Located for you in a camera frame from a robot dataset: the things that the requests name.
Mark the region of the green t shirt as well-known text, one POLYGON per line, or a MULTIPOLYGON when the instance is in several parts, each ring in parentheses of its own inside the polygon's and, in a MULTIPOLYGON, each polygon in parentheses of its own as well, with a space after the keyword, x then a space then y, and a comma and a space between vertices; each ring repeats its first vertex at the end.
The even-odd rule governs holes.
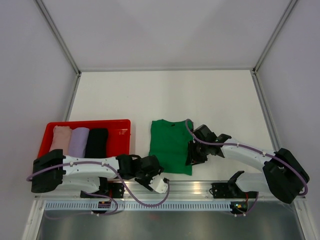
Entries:
POLYGON ((165 173, 192 175, 187 165, 188 143, 193 140, 185 121, 154 120, 150 128, 149 155, 156 156, 165 173))

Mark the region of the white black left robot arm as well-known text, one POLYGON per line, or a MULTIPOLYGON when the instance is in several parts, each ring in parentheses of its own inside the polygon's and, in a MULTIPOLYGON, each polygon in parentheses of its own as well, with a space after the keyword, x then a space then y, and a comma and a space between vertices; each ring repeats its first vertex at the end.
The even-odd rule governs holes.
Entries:
POLYGON ((34 160, 27 181, 31 182, 31 191, 37 194, 83 191, 104 198, 109 193, 107 182, 113 179, 135 180, 149 191, 164 194, 168 190, 168 181, 162 177, 163 171, 154 155, 80 158, 64 155, 61 149, 55 149, 34 160))

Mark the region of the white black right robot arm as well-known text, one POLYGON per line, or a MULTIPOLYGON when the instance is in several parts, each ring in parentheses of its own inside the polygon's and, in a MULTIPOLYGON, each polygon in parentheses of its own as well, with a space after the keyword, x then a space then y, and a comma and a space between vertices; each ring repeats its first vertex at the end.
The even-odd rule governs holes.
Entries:
POLYGON ((231 196, 239 198, 244 193, 267 193, 290 204, 297 196, 308 193, 310 177, 288 149, 258 149, 230 135, 216 135, 205 124, 196 129, 186 129, 193 138, 189 151, 196 164, 204 163, 212 155, 232 159, 257 170, 256 173, 237 171, 227 181, 231 196))

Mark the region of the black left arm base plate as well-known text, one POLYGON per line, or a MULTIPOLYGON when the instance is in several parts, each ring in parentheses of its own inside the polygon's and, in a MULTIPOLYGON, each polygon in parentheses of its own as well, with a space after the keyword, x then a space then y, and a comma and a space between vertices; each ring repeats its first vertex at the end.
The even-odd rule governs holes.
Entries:
POLYGON ((99 186, 98 191, 94 193, 80 192, 80 198, 98 198, 99 196, 107 196, 115 199, 122 199, 125 188, 122 183, 118 182, 104 182, 99 186))

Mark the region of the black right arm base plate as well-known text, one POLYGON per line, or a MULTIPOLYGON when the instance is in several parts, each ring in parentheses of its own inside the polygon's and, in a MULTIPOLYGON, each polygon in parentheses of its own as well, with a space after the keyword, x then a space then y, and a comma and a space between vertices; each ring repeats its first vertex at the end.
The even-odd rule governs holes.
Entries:
POLYGON ((257 192, 244 192, 236 185, 227 182, 213 182, 209 189, 214 199, 255 199, 257 192))

